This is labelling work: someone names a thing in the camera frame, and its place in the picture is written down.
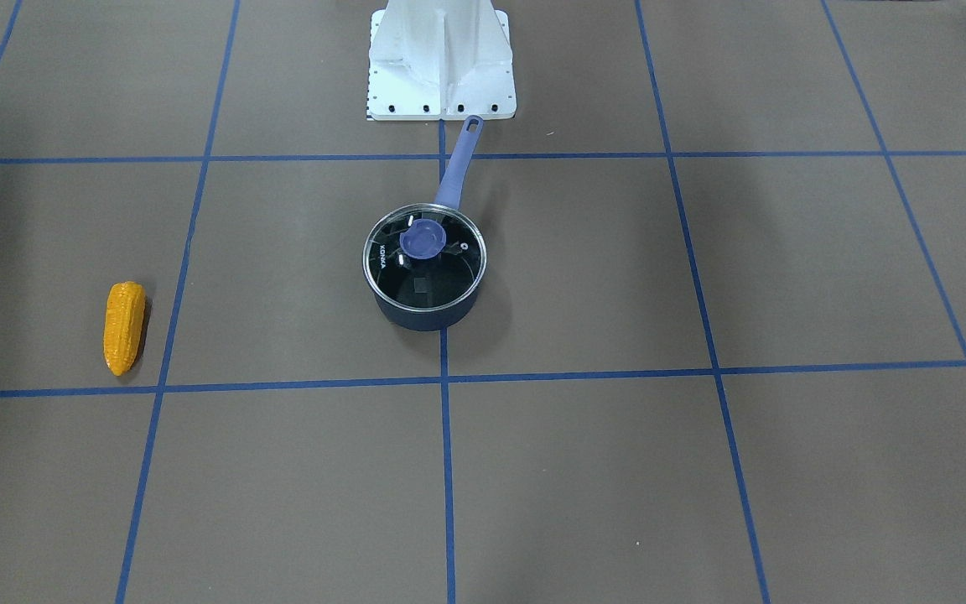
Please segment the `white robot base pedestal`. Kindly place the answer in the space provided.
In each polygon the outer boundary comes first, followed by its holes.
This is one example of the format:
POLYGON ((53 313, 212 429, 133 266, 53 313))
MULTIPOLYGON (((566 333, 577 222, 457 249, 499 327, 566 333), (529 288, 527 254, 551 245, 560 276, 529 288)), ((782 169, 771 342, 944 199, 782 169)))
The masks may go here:
POLYGON ((509 15, 491 1, 390 1, 369 18, 369 120, 517 114, 509 15))

